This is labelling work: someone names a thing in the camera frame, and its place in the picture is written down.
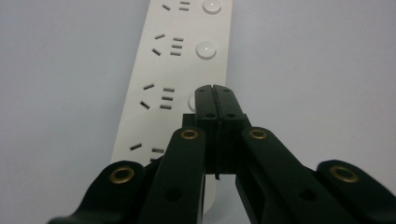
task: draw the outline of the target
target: outlet slot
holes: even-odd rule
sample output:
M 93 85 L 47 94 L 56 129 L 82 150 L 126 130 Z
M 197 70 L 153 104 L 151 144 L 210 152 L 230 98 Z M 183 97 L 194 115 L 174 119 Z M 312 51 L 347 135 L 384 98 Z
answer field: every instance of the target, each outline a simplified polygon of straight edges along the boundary
M 165 8 L 166 10 L 170 10 L 171 8 L 169 7 L 169 6 L 167 6 L 167 5 L 163 5 L 163 8 Z
M 156 36 L 154 36 L 155 39 L 160 39 L 160 38 L 163 38 L 163 37 L 165 37 L 165 35 L 156 35 Z
M 157 50 L 157 49 L 152 49 L 151 51 L 153 51 L 155 54 L 157 54 L 158 56 L 161 55 L 161 53 Z
M 173 55 L 173 56 L 181 56 L 181 53 L 179 53 L 179 52 L 171 52 L 171 55 Z
M 175 40 L 175 41 L 183 42 L 184 39 L 183 39 L 183 38 L 179 38 L 179 37 L 174 37 L 174 40 Z
M 146 109 L 149 109 L 149 105 L 147 105 L 146 103 L 144 103 L 143 101 L 140 102 L 140 104 L 145 107 Z
M 181 46 L 181 45 L 172 45 L 172 48 L 174 48 L 174 49 L 182 49 L 183 46 Z
M 170 105 L 161 105 L 160 108 L 161 109 L 169 109 L 170 110 L 170 109 L 172 109 L 172 106 L 170 106 Z
M 135 150 L 137 148 L 140 148 L 140 147 L 142 147 L 141 143 L 137 144 L 136 146 L 130 147 L 130 149 L 131 149 L 131 151 L 133 151 L 133 150 Z
M 165 152 L 165 150 L 160 149 L 160 148 L 153 148 L 151 151 L 156 152 L 156 153 L 162 153 L 162 154 Z
M 151 89 L 153 87 L 154 87 L 154 84 L 152 83 L 152 84 L 149 84 L 149 85 L 143 87 L 143 90 L 146 91 L 146 90 Z
M 166 100 L 166 101 L 173 101 L 173 97 L 163 96 L 163 100 Z
M 175 92 L 175 89 L 172 89 L 172 88 L 163 88 L 163 91 Z

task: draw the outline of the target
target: gray background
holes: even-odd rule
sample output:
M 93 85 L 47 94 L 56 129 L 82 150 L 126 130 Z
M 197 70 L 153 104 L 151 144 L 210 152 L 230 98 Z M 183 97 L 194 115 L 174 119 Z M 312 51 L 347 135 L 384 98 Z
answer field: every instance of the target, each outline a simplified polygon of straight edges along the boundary
M 148 5 L 0 1 L 0 223 L 69 215 L 108 165 Z M 306 166 L 396 193 L 396 1 L 234 0 L 227 86 Z M 232 176 L 205 223 L 248 223 Z

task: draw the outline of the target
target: gripper arm link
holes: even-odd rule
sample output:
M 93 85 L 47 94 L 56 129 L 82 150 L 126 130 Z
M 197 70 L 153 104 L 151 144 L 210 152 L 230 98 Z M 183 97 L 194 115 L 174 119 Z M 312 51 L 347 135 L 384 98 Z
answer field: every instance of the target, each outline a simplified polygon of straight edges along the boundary
M 162 158 L 107 166 L 78 210 L 49 224 L 201 223 L 205 174 L 236 175 L 251 223 L 396 223 L 396 198 L 356 166 L 304 167 L 270 131 L 252 127 L 233 92 L 203 86 Z

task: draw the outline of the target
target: electrical outlet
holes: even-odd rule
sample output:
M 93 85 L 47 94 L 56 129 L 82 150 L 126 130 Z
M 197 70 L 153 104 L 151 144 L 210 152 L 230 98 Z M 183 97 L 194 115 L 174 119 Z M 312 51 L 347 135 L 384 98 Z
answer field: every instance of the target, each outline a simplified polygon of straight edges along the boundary
M 232 0 L 151 0 L 111 161 L 147 165 L 160 158 L 194 91 L 225 85 Z M 205 182 L 205 206 L 216 180 Z

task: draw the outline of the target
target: power strip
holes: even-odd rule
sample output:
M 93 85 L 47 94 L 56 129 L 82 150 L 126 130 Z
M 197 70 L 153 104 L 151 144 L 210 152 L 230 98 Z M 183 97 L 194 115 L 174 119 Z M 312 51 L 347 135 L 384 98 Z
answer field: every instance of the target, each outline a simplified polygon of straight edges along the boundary
M 232 0 L 150 1 L 111 162 L 160 158 L 182 115 L 194 111 L 194 91 L 225 85 L 232 7 Z M 204 211 L 215 193 L 207 175 Z

